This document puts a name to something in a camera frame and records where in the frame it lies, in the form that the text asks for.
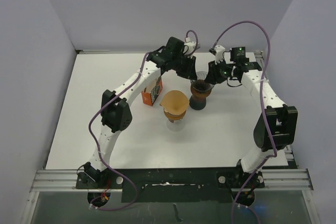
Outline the grey swirled glass dripper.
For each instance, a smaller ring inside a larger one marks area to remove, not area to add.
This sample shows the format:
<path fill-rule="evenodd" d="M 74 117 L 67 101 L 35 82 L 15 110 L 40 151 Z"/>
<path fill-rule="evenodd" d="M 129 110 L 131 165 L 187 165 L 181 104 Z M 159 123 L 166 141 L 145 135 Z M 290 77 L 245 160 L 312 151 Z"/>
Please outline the grey swirled glass dripper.
<path fill-rule="evenodd" d="M 207 92 L 212 90 L 214 85 L 205 82 L 208 72 L 206 71 L 199 71 L 196 73 L 197 79 L 191 80 L 191 88 L 194 88 L 198 92 Z"/>

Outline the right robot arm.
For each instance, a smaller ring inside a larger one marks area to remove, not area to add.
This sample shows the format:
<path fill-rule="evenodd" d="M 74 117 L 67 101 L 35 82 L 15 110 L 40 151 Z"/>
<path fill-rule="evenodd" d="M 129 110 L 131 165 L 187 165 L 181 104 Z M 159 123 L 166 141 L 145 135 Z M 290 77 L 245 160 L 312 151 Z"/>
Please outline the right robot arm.
<path fill-rule="evenodd" d="M 295 106 L 288 106 L 276 95 L 260 64 L 247 58 L 245 47 L 231 49 L 229 62 L 225 61 L 227 52 L 223 46 L 215 46 L 209 51 L 215 59 L 208 64 L 205 81 L 220 84 L 236 79 L 249 91 L 261 109 L 253 131 L 255 145 L 241 159 L 242 169 L 234 173 L 234 182 L 245 187 L 253 179 L 252 172 L 261 169 L 268 159 L 277 157 L 279 150 L 293 143 L 298 110 Z"/>

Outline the orange coffee filter box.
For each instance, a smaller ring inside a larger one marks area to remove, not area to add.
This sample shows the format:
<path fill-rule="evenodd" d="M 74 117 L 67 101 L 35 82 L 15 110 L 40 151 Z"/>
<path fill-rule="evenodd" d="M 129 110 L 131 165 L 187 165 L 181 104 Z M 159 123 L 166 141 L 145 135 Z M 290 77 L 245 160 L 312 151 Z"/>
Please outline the orange coffee filter box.
<path fill-rule="evenodd" d="M 153 80 L 141 92 L 142 101 L 144 104 L 153 106 L 163 89 L 162 77 Z"/>

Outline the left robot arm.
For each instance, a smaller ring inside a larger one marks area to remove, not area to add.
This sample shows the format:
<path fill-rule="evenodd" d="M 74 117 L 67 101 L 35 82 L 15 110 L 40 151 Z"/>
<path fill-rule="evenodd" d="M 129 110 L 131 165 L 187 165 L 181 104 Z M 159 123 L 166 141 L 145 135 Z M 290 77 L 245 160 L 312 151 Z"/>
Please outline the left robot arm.
<path fill-rule="evenodd" d="M 196 58 L 193 54 L 197 48 L 197 40 L 170 37 L 165 46 L 144 55 L 140 69 L 126 82 L 102 94 L 101 109 L 94 115 L 94 118 L 101 116 L 101 132 L 93 137 L 96 149 L 84 165 L 90 184 L 96 188 L 105 185 L 107 175 L 104 170 L 109 168 L 116 141 L 132 122 L 131 104 L 152 81 L 170 70 L 181 78 L 196 79 Z"/>

